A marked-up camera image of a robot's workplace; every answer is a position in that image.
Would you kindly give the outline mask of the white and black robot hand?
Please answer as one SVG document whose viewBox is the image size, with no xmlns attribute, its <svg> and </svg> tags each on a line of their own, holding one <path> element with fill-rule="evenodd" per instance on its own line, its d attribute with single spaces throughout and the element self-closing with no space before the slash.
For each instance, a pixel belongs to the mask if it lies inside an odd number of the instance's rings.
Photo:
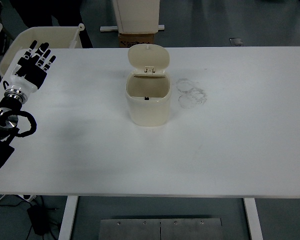
<svg viewBox="0 0 300 240">
<path fill-rule="evenodd" d="M 37 46 L 34 40 L 28 50 L 18 60 L 8 81 L 3 82 L 6 91 L 22 92 L 26 95 L 36 92 L 44 83 L 48 70 L 56 60 L 51 55 L 49 43 Z"/>
</svg>

